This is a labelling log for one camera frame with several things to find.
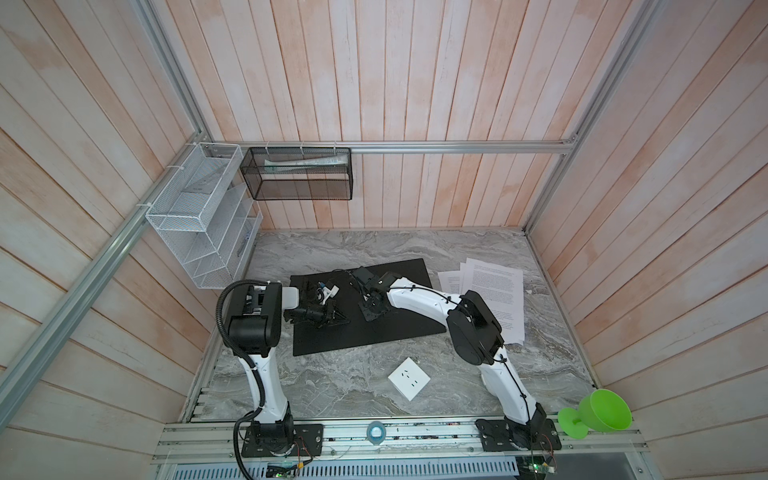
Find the blue folder black inside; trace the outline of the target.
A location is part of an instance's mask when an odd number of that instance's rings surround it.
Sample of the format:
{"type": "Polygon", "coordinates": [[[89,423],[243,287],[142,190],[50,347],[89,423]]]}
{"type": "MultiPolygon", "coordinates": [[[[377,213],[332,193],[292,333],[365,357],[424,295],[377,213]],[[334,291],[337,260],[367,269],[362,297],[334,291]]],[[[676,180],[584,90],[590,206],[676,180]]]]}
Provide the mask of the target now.
{"type": "Polygon", "coordinates": [[[290,285],[297,288],[316,287],[320,282],[332,282],[339,287],[339,293],[334,297],[335,305],[348,322],[321,328],[310,322],[295,322],[293,354],[296,356],[443,334],[447,331],[441,323],[403,309],[393,309],[378,319],[367,321],[359,307],[361,294],[352,286],[348,274],[328,271],[290,277],[290,285]]]}

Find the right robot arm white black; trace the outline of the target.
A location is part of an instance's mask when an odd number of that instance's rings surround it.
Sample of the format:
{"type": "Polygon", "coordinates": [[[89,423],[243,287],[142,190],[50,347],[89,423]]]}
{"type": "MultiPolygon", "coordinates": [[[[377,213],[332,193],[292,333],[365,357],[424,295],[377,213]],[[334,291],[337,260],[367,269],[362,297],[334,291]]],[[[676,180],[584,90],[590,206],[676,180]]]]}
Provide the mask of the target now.
{"type": "Polygon", "coordinates": [[[375,276],[360,267],[350,273],[363,297],[362,312],[376,319],[393,309],[408,310],[446,326],[455,352],[479,368],[487,390],[503,409],[502,421],[476,423],[495,449],[532,450],[546,413],[524,387],[505,348],[502,327],[479,293],[451,295],[388,272],[375,276]]]}

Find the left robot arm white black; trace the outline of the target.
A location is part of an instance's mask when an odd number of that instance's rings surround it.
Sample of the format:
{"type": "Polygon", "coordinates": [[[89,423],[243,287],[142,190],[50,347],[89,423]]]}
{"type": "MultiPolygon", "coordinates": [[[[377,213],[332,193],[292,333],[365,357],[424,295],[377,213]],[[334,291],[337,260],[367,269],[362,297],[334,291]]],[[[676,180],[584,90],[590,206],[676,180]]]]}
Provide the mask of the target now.
{"type": "Polygon", "coordinates": [[[283,317],[320,329],[345,325],[349,319],[336,306],[336,287],[306,295],[279,282],[239,280],[222,291],[216,325],[224,345],[246,372],[253,407],[235,423],[235,456],[243,458],[321,454],[323,426],[297,426],[282,390],[276,347],[283,317]]]}

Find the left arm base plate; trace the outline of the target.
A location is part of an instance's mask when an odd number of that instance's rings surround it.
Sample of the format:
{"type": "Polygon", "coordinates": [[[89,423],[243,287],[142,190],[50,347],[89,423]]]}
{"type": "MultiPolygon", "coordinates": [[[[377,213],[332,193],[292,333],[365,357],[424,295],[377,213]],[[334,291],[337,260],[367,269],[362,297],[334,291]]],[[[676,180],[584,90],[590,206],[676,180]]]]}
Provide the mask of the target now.
{"type": "Polygon", "coordinates": [[[244,458],[314,458],[321,455],[323,433],[324,426],[320,423],[255,422],[245,429],[240,453],[244,458]]]}

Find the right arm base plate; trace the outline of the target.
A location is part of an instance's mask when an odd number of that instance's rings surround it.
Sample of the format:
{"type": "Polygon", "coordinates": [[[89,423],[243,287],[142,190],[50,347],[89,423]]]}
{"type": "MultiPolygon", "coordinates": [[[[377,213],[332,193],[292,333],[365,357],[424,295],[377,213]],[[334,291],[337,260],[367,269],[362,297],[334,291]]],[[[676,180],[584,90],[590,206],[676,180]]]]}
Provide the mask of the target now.
{"type": "Polygon", "coordinates": [[[475,426],[485,452],[562,449],[562,442],[551,419],[531,420],[525,425],[507,419],[477,419],[475,426]]]}

